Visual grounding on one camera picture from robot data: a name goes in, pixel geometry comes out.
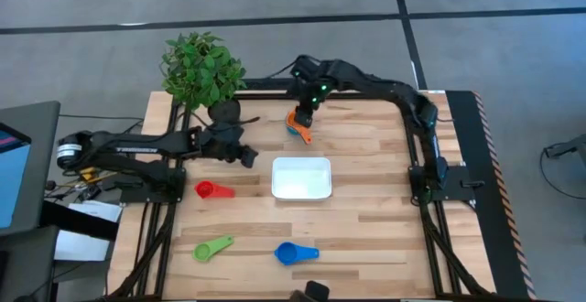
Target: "white paper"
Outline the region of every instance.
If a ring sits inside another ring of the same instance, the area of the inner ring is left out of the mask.
[[[122,208],[100,201],[88,200],[81,204],[72,203],[70,209],[96,216],[108,221],[118,221]],[[103,261],[110,242],[84,234],[59,231],[55,260]]]

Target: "green plant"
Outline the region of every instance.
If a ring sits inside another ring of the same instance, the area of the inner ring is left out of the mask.
[[[209,107],[229,100],[237,90],[246,88],[242,62],[214,41],[223,40],[206,32],[188,37],[179,34],[177,40],[166,41],[171,48],[160,65],[163,88],[192,111],[200,105]]]

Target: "black pot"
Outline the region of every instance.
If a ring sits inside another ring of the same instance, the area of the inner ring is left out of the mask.
[[[208,115],[215,123],[237,124],[240,122],[240,102],[235,99],[216,102],[208,108]]]

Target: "gray floor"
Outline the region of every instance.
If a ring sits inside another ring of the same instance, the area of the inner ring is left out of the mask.
[[[584,6],[586,0],[406,0],[412,13]],[[171,22],[272,16],[397,13],[395,0],[0,0],[1,27]],[[543,146],[586,133],[586,15],[412,21],[430,89],[484,99],[537,296],[586,296],[586,201],[549,188]],[[299,53],[343,58],[415,84],[399,21],[214,27],[259,78]],[[0,106],[58,100],[64,113],[142,116],[160,90],[164,40],[180,30],[0,36]],[[131,123],[61,119],[58,136]],[[572,156],[547,163],[564,189],[586,197]],[[53,178],[59,176],[51,169]],[[103,274],[69,282],[60,300],[101,294]]]

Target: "green measuring spoon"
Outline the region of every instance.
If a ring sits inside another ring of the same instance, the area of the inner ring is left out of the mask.
[[[233,243],[234,237],[231,235],[225,235],[212,241],[200,243],[193,250],[193,258],[201,262],[208,262],[214,254]]]

